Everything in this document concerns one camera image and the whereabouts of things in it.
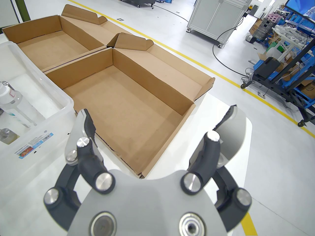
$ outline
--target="yellow floor line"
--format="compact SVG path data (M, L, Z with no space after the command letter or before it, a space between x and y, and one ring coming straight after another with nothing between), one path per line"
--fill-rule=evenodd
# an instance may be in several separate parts
M161 43L161 42L159 42L159 41L157 41L157 40L155 40L155 39L153 39L153 38L151 38L151 37L149 37L149 36L147 36L147 35L145 35L144 33L140 32L140 31L138 31L138 30L136 30L136 29L134 29L134 28L132 28L132 27L130 27L130 26L128 26L128 25L126 25L126 24L124 24L124 23L118 21L118 20L116 20L116 19L113 19L113 18L111 18L111 17L109 17L109 16L107 16L107 15L105 15L105 14L102 14L102 13L96 11L96 10L93 10L92 8L87 7L87 6L85 6L85 5L81 4L81 3L78 3L78 2L73 1L73 0L67 0L67 1L70 1L70 2L72 2L72 3L74 3L74 4L76 4L76 5L79 5L79 6L83 7L83 8L86 8L86 9L88 9L89 11L95 12L95 13L97 13L97 14L99 14L99 15L102 15L102 16L106 17L107 19L110 19L110 20L116 22L117 24L122 25L122 26L124 26L124 27L126 27L126 28L128 28L128 29L130 29L130 30L132 30L132 31L134 31L134 32L136 32L136 33L138 33L138 34L140 34L140 35L143 36L143 37L146 37L146 38L148 38L148 39L153 40L155 43L157 43L157 44L163 46L164 48L169 49L170 51L173 51L174 53L176 53L176 54L182 56L183 58L186 58L187 60L189 60L189 61L195 63L196 65L202 67L203 69L208 70L209 72L215 74L216 76L222 78L223 80L225 80L225 81L229 82L230 84L236 86L237 88L241 89L241 88L240 88L240 85L239 85L238 83L235 83L234 81L228 79L228 78L225 77L224 75L219 74L218 72L212 70L211 68L208 68L207 66L205 66L205 65L203 65L203 64L201 64L201 63L199 63L198 61L196 61L196 60L190 58L189 56L186 56L186 55L182 54L181 52L179 52L179 51L177 51L177 50L175 50L175 49L173 49L173 48L171 48L171 47L169 47L169 46L167 46L167 45L165 45L165 44L163 44L163 43ZM268 103L267 101L265 101L265 100L264 100L263 98L261 98L260 96L254 94L253 92L251 92L251 91L249 91L249 90L247 90L247 89L244 89L243 91L246 92L246 93L248 93L248 94L251 95L252 97L256 98L257 100L261 101L261 102L264 103L265 105L269 106L271 109L275 110L277 113L281 114L283 117L287 118L288 120L290 120L291 122L293 122L295 125L297 125L297 121L295 121L293 118L291 118L289 115L287 115L287 114L284 113L283 111L279 110L277 107L273 106L271 103ZM302 127L301 129L304 130L307 134L309 134L309 135L312 136L313 138L315 138L315 134L313 134L312 132L310 132L310 131L309 131L308 129L306 129L305 127Z
M241 221L241 224L243 226L243 230L246 236L257 236L256 229L249 213L245 215L245 217Z
M192 58L190 58L190 57L188 57L188 56L182 54L181 52L179 52L179 51L177 51L177 50L175 50L175 49L173 49L173 48L171 48L171 47L169 47L169 46L167 46L167 45L165 45L165 44L163 44L163 43L161 43L161 42L159 42L159 41L157 41L157 40L155 40L155 39L153 39L153 38L151 38L151 37L149 37L149 36L147 36L147 35L145 35L144 33L141 33L140 31L138 31L138 30L136 30L136 29L134 29L134 28L131 28L131 27L129 27L129 26L126 25L126 24L121 23L120 21L118 21L118 20L116 20L116 19L113 19L113 18L111 18L111 17L109 17L109 16L107 16L107 15L104 15L104 14L102 14L102 13L96 11L96 10L93 10L92 8L89 8L89 7L87 7L87 6L83 5L83 4L80 4L80 3L76 2L76 1L73 1L73 0L67 0L67 1L70 1L70 2L72 2L72 3L74 3L74 4L76 4L76 5L79 5L79 6L83 7L83 8L86 8L86 9L88 9L89 11L95 12L95 13L97 13L97 14L99 14L99 15L102 15L102 16L106 17L107 19L110 19L110 20L116 22L117 24L120 24L120 25L122 25L122 26L124 26L124 27L126 27L126 28L128 28L128 29L130 29L130 30L132 30L132 31L134 31L134 32L136 32L136 33L138 33L138 34L140 34L140 35L143 36L143 37L146 37L146 38L148 38L148 39L153 40L155 43L157 43L157 44L159 44L159 45L161 45L161 46L163 46L163 47L165 47L165 48L167 48L167 49L173 51L174 53L176 53L176 54L178 54L178 55L180 55L180 56L182 56L182 57L184 57L184 58L190 60L191 62L197 64L198 66L200 66L200 67L202 67L202 68L208 70L209 72L215 74L216 76L218 76L218 77L224 79L225 81L231 83L232 85L234 85L234 86L240 88L239 84L235 83L234 81L232 81L232 80L228 79L227 77L225 77L225 76L219 74L218 72L216 72L216 71L214 71L214 70L212 70L212 69L206 67L205 65L203 65L203 64L201 64L201 63L199 63L199 62L197 62L196 60L194 60L194 59L192 59ZM272 109L274 109L275 111L277 111L278 113L280 113L281 115L283 115L284 117L286 117L287 119L289 119L290 121L292 121L292 122L294 122L295 124L297 124L297 122L296 122L295 120L293 120L291 117L289 117L289 116L286 115L285 113L281 112L279 109L277 109L276 107L274 107L274 106L271 105L270 103L267 103L267 102L263 101L263 99L260 98L259 96L255 95L254 93L252 93L252 92L250 92L250 91L248 91L248 90L244 90L244 91L247 92L248 94L250 94L251 96L255 97L256 99L260 100L260 101L263 102L264 104L268 105L269 107L271 107ZM304 130L306 130L306 132L307 132L308 134L310 134L311 136L313 136L313 137L315 138L315 135L312 134L310 131L308 131L307 129L304 129ZM244 230L246 236L257 235L256 229L255 229L255 227L254 227L253 221L252 221L251 216L250 216L249 213L247 213L246 216L243 218L243 220L241 221L241 225L242 225L242 227L243 227L243 230Z

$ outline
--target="epoxy floor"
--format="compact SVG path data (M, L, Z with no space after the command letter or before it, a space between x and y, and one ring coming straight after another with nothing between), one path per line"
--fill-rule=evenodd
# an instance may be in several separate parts
M241 84L240 75L228 70L214 58L212 43L207 37L195 32L186 33L187 22L178 16L189 20L195 0L173 0L171 4L156 3L174 14L158 7L138 9L128 2L118 0L73 1L113 19L121 18L123 24L145 34L146 37L149 36ZM25 0L25 3L31 19L61 14L67 3L78 6L68 0ZM246 17L223 49L215 47L217 57L240 73L245 73L246 68L252 67L248 60L258 60L257 52L265 51L261 45L250 44L244 40L255 20L254 17ZM214 87L209 93L229 105L237 104L253 124L245 188L253 197L250 215L258 235L315 235L315 139L240 88L186 58L179 57L216 77ZM255 94L259 91L258 86L248 89ZM266 92L267 89L262 87L261 90ZM296 121L301 120L299 113L293 113L284 107L285 102L275 99L270 91L266 95L266 101ZM315 133L314 125L308 124L307 129ZM233 235L245 234L242 227L238 226Z

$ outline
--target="white table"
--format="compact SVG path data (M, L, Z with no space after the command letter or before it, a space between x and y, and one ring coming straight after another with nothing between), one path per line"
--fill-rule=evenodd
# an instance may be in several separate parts
M196 101L197 107L156 163L147 179L157 179L176 170L187 169L191 154L202 136L209 129L213 129L229 109L227 104L213 97L210 93L211 91ZM240 187L243 187L245 183L251 134L252 124L247 119L243 146L226 165ZM96 142L108 170L120 169L132 175L104 144L99 140ZM39 173L26 188L21 188L13 199L8 199L7 204L0 210L0 235L66 235L66 232L50 217L43 204L45 192L54 186L64 165L64 156L61 155L43 172ZM211 180L205 189L212 201L216 202L216 184ZM82 202L90 191L90 186L80 176L75 190Z

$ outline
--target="open cardboard box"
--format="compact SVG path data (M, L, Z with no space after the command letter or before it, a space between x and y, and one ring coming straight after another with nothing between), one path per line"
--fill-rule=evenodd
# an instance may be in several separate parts
M121 33L107 48L45 74L87 108L98 135L148 175L214 78L146 40Z
M67 4L61 16L23 22L2 29L43 72L104 49L124 29L104 16Z
M256 22L253 24L253 26L249 30L251 35L253 35L255 33L255 31L258 29L258 27L260 26L261 23L262 23L262 19L257 19L256 20Z

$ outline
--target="caster wheel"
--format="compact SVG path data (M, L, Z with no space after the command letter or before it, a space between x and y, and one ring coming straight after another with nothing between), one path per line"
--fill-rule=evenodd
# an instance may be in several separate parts
M306 125L305 125L305 122L304 122L303 120L301 120L301 121L297 124L297 126L299 126L299 127L301 128L301 127L304 127L304 126L306 126Z

